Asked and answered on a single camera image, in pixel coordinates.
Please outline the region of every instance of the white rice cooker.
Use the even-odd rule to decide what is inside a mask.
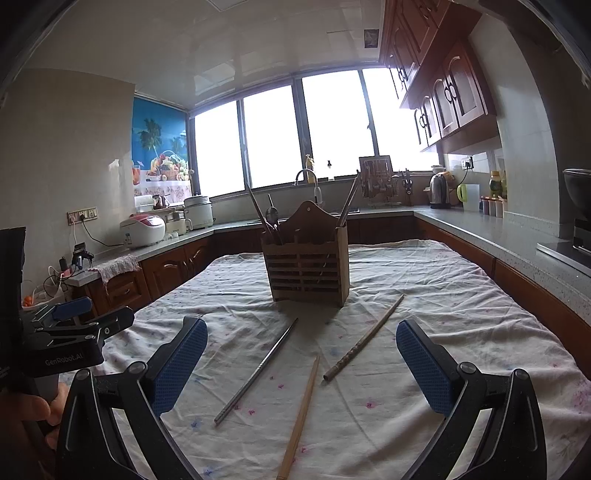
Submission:
[[[206,195],[186,198],[184,201],[185,218],[191,220],[193,230],[213,226],[212,203]]]
[[[164,238],[166,225],[159,216],[140,213],[119,224],[123,244],[128,248],[145,247]]]

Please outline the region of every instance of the gray speckled countertop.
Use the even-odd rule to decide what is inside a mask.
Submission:
[[[490,253],[548,290],[591,325],[591,277],[536,249],[539,242],[558,241],[551,235],[508,220],[481,213],[464,212],[462,209],[433,210],[428,206],[362,208],[359,213],[349,214],[349,217],[353,219],[409,215],[414,215]],[[142,261],[213,235],[215,232],[260,228],[260,226],[260,223],[255,220],[222,223],[148,247],[135,250],[113,250],[107,256],[97,260],[95,265],[128,253],[134,254],[139,261]],[[72,286],[80,287],[98,278],[100,278],[98,272],[86,270],[67,282]]]

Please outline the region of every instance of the wall mural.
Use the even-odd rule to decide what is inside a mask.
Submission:
[[[134,196],[166,195],[170,203],[192,196],[185,114],[134,99],[131,157]]]

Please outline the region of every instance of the ceiling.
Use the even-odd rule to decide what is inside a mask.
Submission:
[[[363,29],[384,0],[79,0],[27,67],[134,83],[193,109],[245,87],[321,67],[373,63]]]

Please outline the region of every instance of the light wooden chopstick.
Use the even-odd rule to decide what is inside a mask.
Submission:
[[[294,457],[296,455],[297,444],[300,441],[301,432],[304,429],[304,422],[306,421],[308,406],[310,405],[310,399],[312,398],[312,390],[314,389],[314,380],[316,379],[316,374],[318,373],[319,361],[320,355],[316,354],[316,360],[314,360],[314,365],[312,366],[312,371],[310,372],[310,378],[308,378],[306,391],[304,392],[304,397],[301,399],[300,411],[298,412],[297,418],[295,419],[294,428],[291,431],[290,441],[285,448],[285,454],[283,456],[281,466],[279,467],[279,473],[277,473],[276,480],[287,480],[287,477],[290,476],[291,464],[293,463]]]
[[[384,314],[382,319],[373,327],[371,327],[367,332],[365,332],[365,335],[361,337],[361,340],[359,340],[359,342],[357,342],[351,350],[349,350],[346,354],[343,355],[343,358],[336,362],[336,364],[323,375],[323,378],[327,382],[330,382],[334,377],[336,377],[336,375],[343,368],[345,368],[353,358],[355,358],[355,356],[363,349],[363,347],[365,347],[365,345],[368,344],[368,342],[374,337],[374,335],[378,333],[378,330],[380,330],[382,325],[386,323],[386,321],[390,318],[390,315],[394,313],[394,310],[396,310],[396,307],[400,305],[400,302],[403,298],[404,295],[400,295],[400,298],[396,300],[396,303],[388,309],[388,311]]]

